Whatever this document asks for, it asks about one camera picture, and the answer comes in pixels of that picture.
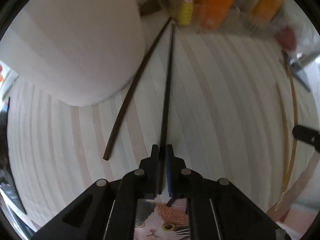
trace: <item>black bracket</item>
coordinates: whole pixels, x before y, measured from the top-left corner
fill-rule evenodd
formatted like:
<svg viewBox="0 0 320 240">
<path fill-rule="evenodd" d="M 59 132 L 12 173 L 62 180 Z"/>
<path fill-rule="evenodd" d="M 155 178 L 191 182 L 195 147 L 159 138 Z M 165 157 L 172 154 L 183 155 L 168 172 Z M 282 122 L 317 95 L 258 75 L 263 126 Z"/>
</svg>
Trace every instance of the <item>black bracket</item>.
<svg viewBox="0 0 320 240">
<path fill-rule="evenodd" d="M 99 179 L 42 227 L 32 240 L 133 240 L 137 202 L 157 193 L 159 147 L 121 180 Z M 188 199 L 191 240 L 290 240 L 228 179 L 204 179 L 166 147 L 169 195 Z"/>
<path fill-rule="evenodd" d="M 309 127 L 302 125 L 296 125 L 292 129 L 294 138 L 299 141 L 305 142 L 314 146 L 317 152 L 320 152 L 320 133 L 317 130 L 313 130 Z"/>
</svg>

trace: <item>wooden floor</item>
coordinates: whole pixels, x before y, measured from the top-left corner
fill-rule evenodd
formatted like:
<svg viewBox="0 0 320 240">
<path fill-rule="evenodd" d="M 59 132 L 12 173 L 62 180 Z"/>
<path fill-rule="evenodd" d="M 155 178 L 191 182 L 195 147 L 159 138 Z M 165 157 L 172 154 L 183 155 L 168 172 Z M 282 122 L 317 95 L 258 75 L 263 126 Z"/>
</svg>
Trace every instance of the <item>wooden floor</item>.
<svg viewBox="0 0 320 240">
<path fill-rule="evenodd" d="M 167 20 L 142 19 L 150 47 Z M 74 107 L 20 77 L 10 91 L 12 173 L 30 218 L 44 225 L 95 180 L 136 169 L 159 143 L 170 29 L 156 48 L 130 104 L 109 161 L 102 159 L 128 86 L 93 106 Z M 293 127 L 290 82 L 273 40 L 176 32 L 168 143 L 205 178 L 226 177 L 263 211 L 279 199 L 283 126 L 276 83 Z M 319 127 L 311 93 L 294 82 L 299 123 Z M 290 185 L 314 150 L 298 143 Z"/>
</svg>

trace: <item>wooden strip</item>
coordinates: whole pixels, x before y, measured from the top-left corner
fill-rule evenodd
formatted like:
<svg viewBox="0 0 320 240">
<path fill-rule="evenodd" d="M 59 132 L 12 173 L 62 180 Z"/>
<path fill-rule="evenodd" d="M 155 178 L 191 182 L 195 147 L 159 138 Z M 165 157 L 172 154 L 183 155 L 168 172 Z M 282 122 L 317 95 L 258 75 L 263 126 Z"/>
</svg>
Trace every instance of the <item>wooden strip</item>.
<svg viewBox="0 0 320 240">
<path fill-rule="evenodd" d="M 92 179 L 87 166 L 87 161 L 84 155 L 84 149 L 81 139 L 81 130 L 80 130 L 80 120 L 79 120 L 79 108 L 76 106 L 71 107 L 71 125 L 72 125 L 72 134 L 73 141 L 76 147 L 76 156 L 78 165 L 80 168 L 82 180 L 84 187 L 88 188 L 92 184 Z"/>
<path fill-rule="evenodd" d="M 247 148 L 244 141 L 244 132 L 239 120 L 239 113 L 236 110 L 232 94 L 230 93 L 229 84 L 226 82 L 223 73 L 217 65 L 208 46 L 205 44 L 200 35 L 186 36 L 190 47 L 194 51 L 200 64 L 201 71 L 208 82 L 210 93 L 217 106 L 218 116 L 223 123 L 222 130 L 225 138 L 228 139 L 228 154 L 230 166 L 233 171 L 233 183 L 251 198 L 251 178 L 249 174 Z"/>
<path fill-rule="evenodd" d="M 84 192 L 85 187 L 81 176 L 80 167 L 76 157 L 76 147 L 73 141 L 71 124 L 71 106 L 59 101 L 59 113 L 57 123 L 59 124 L 61 146 L 63 147 L 63 158 L 70 176 L 70 182 L 74 188 L 73 199 Z"/>
<path fill-rule="evenodd" d="M 31 139 L 33 144 L 33 158 L 34 158 L 34 166 L 36 168 L 36 174 L 39 179 L 40 187 L 43 188 L 45 199 L 48 203 L 48 208 L 50 209 L 51 216 L 48 219 L 51 219 L 58 212 L 58 205 L 56 203 L 56 198 L 52 192 L 52 186 L 47 179 L 47 171 L 42 162 L 42 155 L 44 154 L 42 150 L 40 150 L 40 144 L 42 143 L 42 138 L 39 137 L 39 123 L 41 122 L 41 106 L 42 104 L 42 93 L 40 93 L 39 89 L 35 89 L 34 92 L 34 110 L 31 115 Z"/>
<path fill-rule="evenodd" d="M 261 207 L 261 200 L 259 196 L 259 191 L 257 189 L 260 189 L 261 187 L 261 180 L 260 176 L 257 176 L 259 174 L 259 169 L 257 163 L 257 152 L 259 151 L 260 154 L 261 151 L 261 145 L 256 150 L 254 148 L 255 140 L 254 138 L 256 136 L 255 133 L 257 133 L 257 124 L 255 123 L 252 125 L 252 111 L 251 106 L 249 105 L 252 103 L 249 101 L 249 94 L 244 91 L 244 85 L 241 84 L 241 76 L 237 75 L 236 72 L 236 66 L 234 66 L 230 61 L 229 57 L 226 56 L 224 49 L 220 48 L 221 43 L 217 41 L 217 35 L 202 35 L 202 38 L 204 42 L 207 44 L 212 56 L 214 57 L 214 60 L 217 63 L 217 67 L 220 69 L 226 84 L 229 88 L 231 98 L 233 100 L 236 113 L 239 118 L 240 126 L 243 132 L 243 138 L 244 143 L 246 147 L 246 151 L 244 154 L 247 155 L 248 159 L 248 173 L 251 180 L 251 200 L 254 203 L 259 204 Z"/>
<path fill-rule="evenodd" d="M 129 91 L 123 101 L 123 104 L 120 108 L 120 111 L 118 113 L 118 116 L 117 116 L 117 119 L 115 121 L 115 124 L 112 128 L 112 131 L 111 131 L 111 134 L 110 134 L 110 137 L 109 137 L 109 140 L 108 140 L 108 143 L 107 143 L 107 147 L 106 147 L 106 150 L 104 152 L 104 155 L 103 155 L 103 159 L 104 160 L 109 160 L 110 158 L 110 155 L 112 153 L 112 149 L 115 145 L 115 142 L 116 142 L 116 137 L 119 133 L 119 130 L 120 130 L 120 127 L 121 127 L 121 123 L 122 123 L 122 120 L 124 118 L 124 115 L 128 109 L 128 106 L 129 106 L 129 103 L 131 101 L 131 98 L 133 97 L 133 94 L 134 94 L 134 91 L 136 90 L 136 87 L 139 83 L 139 80 L 142 76 L 142 73 L 144 71 L 144 69 L 146 68 L 147 66 L 147 63 L 154 51 L 154 49 L 156 48 L 160 38 L 162 37 L 162 34 L 164 32 L 164 30 L 166 29 L 167 25 L 169 24 L 169 22 L 171 21 L 171 18 L 168 19 L 168 21 L 165 23 L 165 25 L 163 26 L 163 28 L 161 29 L 161 31 L 159 32 L 158 36 L 156 37 L 155 41 L 153 42 L 150 50 L 148 51 L 148 53 L 145 55 L 145 57 L 143 58 L 142 62 L 141 62 L 141 65 L 132 81 L 132 84 L 129 88 Z"/>
<path fill-rule="evenodd" d="M 20 179 L 22 180 L 22 178 L 26 178 L 26 181 L 23 181 L 23 186 L 26 187 L 28 189 L 28 200 L 29 200 L 29 207 L 32 207 L 32 210 L 36 210 L 36 206 L 35 206 L 35 200 L 33 199 L 33 196 L 35 195 L 32 190 L 33 188 L 30 187 L 29 182 L 31 181 L 30 178 L 30 173 L 28 172 L 28 167 L 26 167 L 26 151 L 25 151 L 25 136 L 24 136 L 24 120 L 26 118 L 24 118 L 24 114 L 25 114 L 25 98 L 26 98 L 26 92 L 28 89 L 28 85 L 26 84 L 25 79 L 21 80 L 22 84 L 21 84 L 21 94 L 20 94 L 20 99 L 19 99 L 19 117 L 18 117 L 18 133 L 19 133 L 19 137 L 18 138 L 23 138 L 20 139 L 18 141 L 18 145 L 19 145 L 19 162 L 20 162 L 20 168 L 21 168 L 21 177 Z"/>
<path fill-rule="evenodd" d="M 274 221 L 277 222 L 284 216 L 284 214 L 291 208 L 292 204 L 297 200 L 297 198 L 300 196 L 302 191 L 307 186 L 309 180 L 312 178 L 313 173 L 317 167 L 317 164 L 320 159 L 320 154 L 315 152 L 306 167 L 306 169 L 303 171 L 299 179 L 295 182 L 295 184 L 292 185 L 292 187 L 287 191 L 287 193 L 284 195 L 281 205 L 276 210 L 275 204 L 273 207 L 271 207 L 267 211 L 267 215 Z"/>
<path fill-rule="evenodd" d="M 117 113 L 121 108 L 122 102 L 123 102 L 122 93 L 120 92 L 115 96 L 115 107 L 116 107 Z M 122 159 L 122 163 L 124 164 L 124 167 L 127 166 L 127 169 L 125 170 L 125 172 L 128 173 L 129 171 L 133 171 L 137 169 L 139 164 L 137 163 L 136 157 L 134 155 L 133 145 L 131 142 L 128 125 L 127 125 L 127 122 L 125 121 L 121 125 L 121 129 L 116 139 L 115 148 L 116 146 L 118 146 L 118 150 L 123 148 L 123 150 L 120 150 L 120 155 L 121 155 L 121 159 Z"/>
<path fill-rule="evenodd" d="M 226 42 L 224 36 L 214 35 L 214 39 L 210 39 L 210 42 L 226 61 L 224 68 L 221 68 L 221 70 L 224 69 L 225 72 L 226 69 L 229 69 L 230 74 L 233 76 L 233 81 L 230 80 L 228 83 L 231 82 L 237 86 L 237 97 L 244 108 L 242 115 L 247 115 L 247 120 L 245 122 L 247 126 L 247 133 L 252 143 L 252 152 L 250 152 L 250 146 L 247 145 L 249 169 L 252 170 L 253 174 L 255 174 L 255 176 L 252 177 L 251 188 L 254 190 L 252 190 L 251 200 L 263 211 L 267 211 L 270 207 L 269 185 L 271 183 L 271 163 L 268 157 L 268 136 L 266 130 L 264 129 L 264 118 L 262 112 L 260 111 L 259 101 L 257 100 L 256 93 L 253 89 L 247 72 L 243 70 L 241 62 L 238 60 L 236 54 L 234 54 L 232 48 Z M 255 198 L 255 192 L 258 193 L 258 198 Z"/>
<path fill-rule="evenodd" d="M 206 159 L 206 156 L 204 155 L 205 145 L 203 144 L 201 138 L 201 127 L 198 127 L 198 117 L 195 115 L 191 107 L 194 102 L 189 100 L 188 92 L 183 86 L 183 82 L 175 65 L 173 66 L 173 79 L 174 82 L 172 83 L 172 102 L 170 103 L 174 103 L 182 128 L 182 133 L 178 135 L 178 138 L 179 140 L 183 139 L 186 141 L 188 154 L 187 155 L 185 153 L 176 151 L 175 155 L 177 157 L 183 156 L 184 158 L 186 156 L 190 159 L 194 171 L 199 172 L 204 178 L 210 178 L 211 169 L 208 166 L 208 161 Z"/>
<path fill-rule="evenodd" d="M 19 144 L 20 144 L 20 157 L 21 157 L 21 166 L 22 166 L 22 177 L 25 178 L 23 183 L 29 188 L 30 192 L 30 207 L 34 211 L 34 218 L 36 221 L 39 221 L 40 224 L 44 224 L 43 218 L 40 216 L 40 210 L 39 208 L 39 200 L 37 199 L 37 193 L 34 189 L 32 177 L 31 177 L 31 172 L 30 168 L 28 165 L 28 160 L 29 160 L 29 153 L 30 150 L 27 148 L 27 142 L 30 140 L 29 138 L 29 132 L 28 132 L 28 89 L 29 89 L 29 83 L 24 80 L 24 84 L 22 86 L 23 92 L 22 92 L 22 97 L 20 99 L 20 116 L 19 116 Z"/>
<path fill-rule="evenodd" d="M 168 144 L 172 144 L 175 156 L 178 158 L 182 158 L 186 164 L 186 167 L 194 170 L 188 150 L 187 140 L 183 132 L 183 127 L 178 115 L 178 110 L 174 98 L 171 98 L 170 106 Z"/>
<path fill-rule="evenodd" d="M 50 157 L 51 157 L 51 164 L 52 164 L 54 173 L 57 178 L 58 188 L 61 192 L 63 201 L 64 201 L 65 205 L 68 205 L 69 202 L 68 202 L 66 193 L 63 190 L 63 186 L 62 186 L 62 182 L 61 182 L 64 178 L 60 178 L 60 171 L 57 166 L 57 161 L 56 161 L 56 157 L 54 154 L 55 150 L 54 150 L 54 142 L 53 142 L 53 134 L 52 134 L 52 96 L 51 95 L 49 95 L 49 97 L 48 97 L 48 109 L 47 110 L 48 110 L 47 125 L 48 125 L 49 152 L 50 152 Z"/>
<path fill-rule="evenodd" d="M 298 124 L 298 106 L 297 106 L 297 95 L 296 95 L 296 90 L 294 88 L 294 83 L 293 83 L 293 77 L 292 77 L 292 73 L 290 70 L 290 67 L 287 63 L 285 63 L 285 68 L 287 70 L 288 76 L 289 76 L 289 80 L 290 80 L 290 85 L 291 85 L 291 93 L 292 93 L 292 104 L 293 104 L 293 121 L 294 121 L 294 125 Z M 296 150 L 297 150 L 297 139 L 293 138 L 293 142 L 292 142 L 292 152 L 291 152 L 291 159 L 290 159 L 290 164 L 289 167 L 287 169 L 287 171 L 285 172 L 284 175 L 284 182 L 282 185 L 282 194 L 281 194 L 281 198 L 278 201 L 277 205 L 276 205 L 276 209 L 279 208 L 282 199 L 284 197 L 285 192 L 287 191 L 288 185 L 289 185 L 289 181 L 290 181 L 290 177 L 292 174 L 292 170 L 293 170 L 293 165 L 294 165 L 294 160 L 296 157 Z"/>
<path fill-rule="evenodd" d="M 121 95 L 117 94 L 110 98 L 110 107 L 114 122 L 118 113 L 117 109 L 120 109 L 122 104 L 122 98 L 120 97 Z M 132 169 L 129 167 L 129 162 L 126 157 L 123 140 L 122 134 L 120 133 L 116 138 L 116 143 L 113 150 L 115 154 L 113 154 L 109 159 L 110 166 L 112 168 L 112 174 L 114 175 L 115 179 L 120 179 L 129 171 L 132 171 Z"/>
<path fill-rule="evenodd" d="M 270 190 L 268 192 L 271 193 L 269 196 L 269 204 L 268 206 L 273 205 L 276 202 L 275 194 L 276 192 L 276 184 L 278 182 L 277 173 L 279 169 L 275 166 L 277 163 L 275 162 L 275 145 L 277 141 L 281 141 L 280 135 L 276 136 L 275 129 L 278 126 L 278 123 L 274 120 L 274 116 L 276 116 L 275 108 L 270 105 L 273 98 L 269 94 L 268 91 L 265 90 L 266 85 L 263 86 L 265 83 L 260 76 L 258 70 L 256 69 L 256 65 L 252 63 L 252 55 L 250 55 L 244 48 L 242 48 L 241 43 L 239 42 L 239 37 L 235 36 L 225 36 L 225 41 L 228 43 L 229 47 L 237 57 L 242 70 L 245 72 L 251 89 L 255 95 L 255 98 L 258 102 L 259 112 L 261 113 L 261 118 L 263 121 L 264 130 L 266 132 L 266 137 L 268 140 L 268 157 L 271 163 L 270 166 L 270 174 L 271 174 L 271 181 L 270 181 Z"/>
<path fill-rule="evenodd" d="M 68 144 L 72 143 L 72 140 L 69 140 L 67 137 L 67 131 L 66 131 L 66 124 L 67 119 L 70 119 L 71 117 L 68 116 L 68 114 L 64 113 L 64 108 L 67 106 L 64 102 L 60 100 L 53 100 L 52 102 L 52 124 L 54 128 L 53 135 L 55 137 L 54 141 L 57 145 L 58 151 L 56 151 L 56 158 L 58 162 L 58 166 L 61 169 L 61 172 L 65 174 L 65 178 L 68 181 L 64 181 L 63 185 L 64 187 L 68 187 L 68 190 L 65 189 L 66 192 L 68 192 L 68 198 L 71 199 L 71 201 L 74 200 L 74 198 L 78 195 L 78 184 L 74 181 L 74 170 L 77 169 L 77 173 L 79 171 L 79 167 L 75 166 L 73 167 L 72 163 L 70 162 L 69 158 L 71 157 L 74 152 L 71 152 L 68 149 Z"/>
<path fill-rule="evenodd" d="M 228 154 L 227 138 L 225 137 L 225 134 L 223 132 L 220 132 L 220 131 L 223 131 L 223 123 L 220 118 L 216 102 L 213 98 L 213 94 L 211 93 L 209 83 L 208 83 L 206 76 L 204 75 L 204 73 L 202 71 L 201 65 L 200 65 L 198 59 L 196 58 L 196 55 L 195 55 L 194 51 L 192 50 L 187 39 L 183 35 L 181 35 L 179 37 L 179 40 L 183 46 L 183 49 L 185 50 L 186 54 L 188 55 L 190 63 L 192 64 L 193 70 L 194 70 L 196 77 L 199 81 L 199 84 L 201 86 L 205 101 L 208 105 L 214 128 L 217 131 L 216 135 L 217 135 L 218 142 L 219 142 L 219 148 L 220 148 L 219 152 L 221 153 L 225 176 L 230 181 L 234 181 L 230 156 Z"/>
<path fill-rule="evenodd" d="M 153 55 L 150 59 L 150 65 L 152 66 L 153 63 L 157 63 L 158 68 L 162 68 L 161 60 L 158 61 L 157 57 Z M 162 91 L 162 97 L 161 94 L 156 90 L 155 84 L 153 82 L 152 76 L 151 76 L 151 69 L 148 67 L 142 77 L 143 86 L 146 89 L 146 98 L 144 100 L 148 101 L 148 109 L 150 110 L 151 116 L 152 116 L 152 124 L 153 129 L 156 133 L 156 139 L 153 141 L 153 144 L 159 144 L 160 141 L 160 132 L 161 132 L 161 116 L 162 116 L 162 107 L 163 107 L 163 98 L 164 98 L 164 84 L 165 79 L 163 82 L 163 91 Z"/>
<path fill-rule="evenodd" d="M 35 145 L 37 145 L 37 143 L 35 145 L 33 144 L 34 138 L 33 138 L 33 129 L 32 129 L 33 127 L 32 117 L 34 115 L 34 112 L 36 111 L 35 106 L 37 105 L 35 106 L 33 105 L 34 92 L 35 92 L 35 86 L 30 84 L 30 88 L 28 90 L 28 96 L 27 96 L 28 101 L 30 103 L 30 107 L 28 106 L 28 108 L 26 109 L 26 112 L 28 113 L 27 116 L 29 117 L 29 123 L 26 123 L 26 127 L 28 127 L 28 133 L 30 136 L 30 140 L 28 141 L 28 150 L 29 150 L 28 167 L 30 170 L 30 176 L 32 178 L 33 187 L 35 189 L 38 204 L 40 205 L 40 210 L 43 211 L 41 215 L 45 216 L 44 222 L 46 222 L 46 220 L 49 220 L 52 217 L 52 215 L 50 214 L 49 203 L 44 195 L 44 189 L 40 184 L 38 168 L 36 166 L 36 161 L 35 161 Z"/>
<path fill-rule="evenodd" d="M 74 187 L 75 184 L 71 180 L 72 170 L 66 160 L 66 153 L 70 154 L 70 152 L 66 150 L 64 130 L 63 127 L 60 126 L 60 122 L 63 121 L 63 115 L 60 115 L 60 100 L 56 98 L 52 98 L 51 120 L 54 157 L 59 170 L 59 177 L 63 178 L 61 179 L 63 191 L 68 203 L 71 203 L 76 197 L 76 191 Z"/>
<path fill-rule="evenodd" d="M 94 132 L 96 135 L 96 140 L 99 148 L 99 154 L 101 154 L 104 150 L 105 142 L 103 138 L 103 133 L 102 133 L 102 126 L 101 126 L 101 121 L 100 121 L 100 111 L 99 111 L 99 105 L 95 104 L 92 106 L 92 118 L 93 118 L 93 126 L 94 126 Z M 104 162 L 102 163 L 103 165 L 103 171 L 106 176 L 106 179 L 108 181 L 113 181 L 113 175 L 110 167 L 109 162 Z"/>
<path fill-rule="evenodd" d="M 128 133 L 130 136 L 130 141 L 132 144 L 132 150 L 138 166 L 142 159 L 148 157 L 147 150 L 151 152 L 151 148 L 150 149 L 145 148 L 134 98 L 132 99 L 132 101 L 128 106 L 126 123 L 128 127 Z"/>
<path fill-rule="evenodd" d="M 223 162 L 221 158 L 219 142 L 217 139 L 217 131 L 213 125 L 210 110 L 205 100 L 201 84 L 196 76 L 196 73 L 191 65 L 188 55 L 183 49 L 183 46 L 180 42 L 180 39 L 183 34 L 177 29 L 177 39 L 175 44 L 175 52 L 174 52 L 174 62 L 172 79 L 172 87 L 176 89 L 172 89 L 172 97 L 174 101 L 174 106 L 170 108 L 177 108 L 177 111 L 180 113 L 180 107 L 184 107 L 182 104 L 185 101 L 187 107 L 191 110 L 192 118 L 190 122 L 187 122 L 192 128 L 192 135 L 195 138 L 199 138 L 199 147 L 194 145 L 194 147 L 190 148 L 189 151 L 184 151 L 180 153 L 183 156 L 183 159 L 186 158 L 191 160 L 192 167 L 195 171 L 199 172 L 203 177 L 207 179 L 217 180 L 221 177 L 225 177 Z M 173 126 L 172 122 L 175 122 L 174 109 L 170 112 L 169 116 L 169 126 Z M 188 133 L 183 134 L 186 129 L 181 131 L 178 134 L 182 140 L 189 140 L 187 138 Z"/>
<path fill-rule="evenodd" d="M 282 99 L 282 95 L 280 92 L 280 88 L 278 83 L 276 84 L 277 91 L 279 94 L 279 105 L 281 108 L 281 115 L 282 115 L 282 123 L 283 123 L 283 140 L 284 140 L 284 173 L 283 173 L 283 181 L 285 180 L 285 176 L 287 173 L 287 167 L 289 163 L 289 134 L 288 134 L 288 124 L 287 124 L 287 116 L 285 114 L 285 109 L 284 109 L 284 102 Z"/>
<path fill-rule="evenodd" d="M 105 178 L 101 155 L 95 137 L 91 106 L 79 107 L 79 121 L 81 141 L 90 177 L 93 181 Z"/>
<path fill-rule="evenodd" d="M 149 98 L 149 89 L 144 85 L 145 74 L 147 73 L 148 68 L 146 68 L 141 82 L 139 82 L 136 92 L 134 94 L 134 102 L 137 111 L 137 117 L 148 156 L 151 155 L 152 145 L 155 143 L 159 143 L 160 137 L 157 136 L 156 133 L 160 133 L 160 128 L 157 129 L 155 126 L 156 124 L 160 126 L 160 121 L 158 123 L 155 122 L 158 119 L 156 117 L 153 117 L 154 112 L 152 110 L 154 108 L 158 108 L 158 104 L 156 104 L 158 102 L 157 98 L 159 98 L 160 96 L 164 96 L 165 73 L 157 51 L 155 51 L 153 56 L 150 58 L 149 66 L 149 76 L 151 76 L 151 79 L 153 80 L 154 84 L 156 84 L 154 85 L 156 97 Z"/>
<path fill-rule="evenodd" d="M 39 165 L 44 170 L 45 183 L 48 185 L 48 189 L 50 192 L 49 194 L 52 197 L 57 214 L 66 206 L 66 204 L 63 201 L 62 194 L 58 187 L 58 179 L 56 178 L 56 174 L 51 164 L 48 126 L 46 122 L 46 120 L 48 119 L 48 94 L 44 93 L 42 90 L 39 91 L 38 105 L 39 112 L 36 131 L 40 155 Z"/>
<path fill-rule="evenodd" d="M 12 165 L 12 162 L 14 165 L 11 166 L 12 175 L 15 178 L 15 184 L 17 187 L 18 194 L 20 196 L 21 202 L 25 208 L 24 212 L 27 212 L 28 205 L 29 205 L 29 198 L 28 198 L 28 192 L 26 191 L 25 184 L 21 181 L 21 172 L 22 169 L 20 168 L 20 144 L 19 140 L 17 141 L 17 138 L 19 138 L 19 117 L 20 117 L 20 97 L 21 97 L 21 78 L 17 80 L 14 87 L 12 88 L 12 91 L 10 91 L 10 106 L 9 106 L 9 113 L 8 113 L 8 129 L 11 127 L 12 129 L 12 137 L 11 137 L 11 143 L 8 144 L 9 148 L 9 161 L 10 165 Z"/>
</svg>

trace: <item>red object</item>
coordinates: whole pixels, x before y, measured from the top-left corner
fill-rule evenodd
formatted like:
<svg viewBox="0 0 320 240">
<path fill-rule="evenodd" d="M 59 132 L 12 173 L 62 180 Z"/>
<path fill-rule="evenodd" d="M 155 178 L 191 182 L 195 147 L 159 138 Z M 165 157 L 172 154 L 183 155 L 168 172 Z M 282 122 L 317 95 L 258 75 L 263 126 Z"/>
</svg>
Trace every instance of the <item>red object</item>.
<svg viewBox="0 0 320 240">
<path fill-rule="evenodd" d="M 288 25 L 281 29 L 275 35 L 275 38 L 280 44 L 280 46 L 287 51 L 293 51 L 297 48 L 296 35 L 293 29 Z"/>
</svg>

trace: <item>cat face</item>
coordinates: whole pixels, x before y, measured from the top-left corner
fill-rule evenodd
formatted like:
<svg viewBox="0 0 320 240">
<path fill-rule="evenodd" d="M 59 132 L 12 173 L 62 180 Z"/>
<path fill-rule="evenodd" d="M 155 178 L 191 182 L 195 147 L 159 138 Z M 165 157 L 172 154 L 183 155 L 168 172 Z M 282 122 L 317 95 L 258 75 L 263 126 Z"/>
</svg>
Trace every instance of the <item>cat face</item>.
<svg viewBox="0 0 320 240">
<path fill-rule="evenodd" d="M 189 234 L 185 210 L 164 203 L 138 202 L 135 240 L 180 240 Z"/>
</svg>

